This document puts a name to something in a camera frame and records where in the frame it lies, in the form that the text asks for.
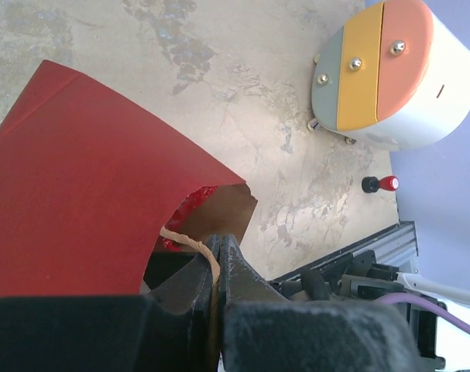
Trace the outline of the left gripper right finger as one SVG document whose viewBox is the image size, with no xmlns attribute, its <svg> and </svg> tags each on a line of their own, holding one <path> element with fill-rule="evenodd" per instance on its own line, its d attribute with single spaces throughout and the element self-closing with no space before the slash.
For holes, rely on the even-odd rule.
<svg viewBox="0 0 470 372">
<path fill-rule="evenodd" d="M 418 371 L 406 321 L 367 301 L 292 302 L 220 239 L 222 361 L 226 371 Z"/>
</svg>

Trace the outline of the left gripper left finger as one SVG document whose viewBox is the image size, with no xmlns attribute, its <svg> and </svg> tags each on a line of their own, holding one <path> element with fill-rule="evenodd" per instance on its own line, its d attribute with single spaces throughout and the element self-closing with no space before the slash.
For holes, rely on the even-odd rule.
<svg viewBox="0 0 470 372">
<path fill-rule="evenodd" d="M 0 248 L 0 371 L 214 371 L 212 284 L 194 255 L 148 294 L 99 295 Z"/>
</svg>

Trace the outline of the red paper bag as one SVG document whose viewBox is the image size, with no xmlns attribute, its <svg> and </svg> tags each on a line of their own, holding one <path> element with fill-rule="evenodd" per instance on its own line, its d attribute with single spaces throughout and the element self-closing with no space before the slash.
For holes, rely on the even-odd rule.
<svg viewBox="0 0 470 372">
<path fill-rule="evenodd" d="M 246 182 L 79 71 L 45 60 L 0 125 L 0 248 L 77 291 L 135 295 L 167 228 L 241 239 Z"/>
</svg>

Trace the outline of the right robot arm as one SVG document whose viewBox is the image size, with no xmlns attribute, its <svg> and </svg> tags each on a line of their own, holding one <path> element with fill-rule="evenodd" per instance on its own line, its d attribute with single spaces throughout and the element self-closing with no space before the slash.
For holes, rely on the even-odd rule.
<svg viewBox="0 0 470 372">
<path fill-rule="evenodd" d="M 470 326 L 470 291 L 429 281 L 419 274 L 399 273 L 396 281 Z M 470 371 L 470 334 L 433 312 L 412 310 L 409 320 L 418 349 L 422 357 L 434 360 L 432 369 Z"/>
</svg>

